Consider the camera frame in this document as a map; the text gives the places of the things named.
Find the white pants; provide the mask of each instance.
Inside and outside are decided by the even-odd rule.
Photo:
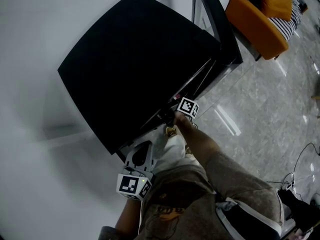
[[[164,154],[157,160],[152,172],[157,174],[184,165],[200,166],[198,160],[192,154],[186,155],[185,140],[177,134],[168,139],[164,147]]]

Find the forearm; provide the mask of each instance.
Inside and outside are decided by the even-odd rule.
[[[138,235],[140,209],[141,201],[128,199],[115,225],[126,239],[134,239]]]
[[[175,124],[194,157],[205,167],[208,159],[221,150],[220,147],[212,138],[196,129],[184,115],[177,113],[175,118]]]

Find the person's right arm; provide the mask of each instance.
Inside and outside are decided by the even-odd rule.
[[[182,113],[175,114],[174,122],[194,157],[205,169],[214,190],[224,198],[246,203],[282,226],[283,207],[276,191],[268,183],[227,157],[212,138],[196,129]]]

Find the shirt sleeve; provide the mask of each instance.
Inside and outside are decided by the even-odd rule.
[[[98,240],[122,240],[121,233],[113,227],[103,226],[100,231]]]
[[[209,183],[223,198],[242,201],[280,226],[283,225],[281,200],[268,183],[250,174],[222,151],[213,154],[204,169]]]

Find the glass panel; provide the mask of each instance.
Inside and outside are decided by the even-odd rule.
[[[219,34],[216,29],[216,25],[212,25],[210,23],[208,14],[206,12],[205,6],[202,0],[194,1],[194,24],[196,24],[199,28],[206,30],[209,34],[211,34],[215,39],[220,42]]]

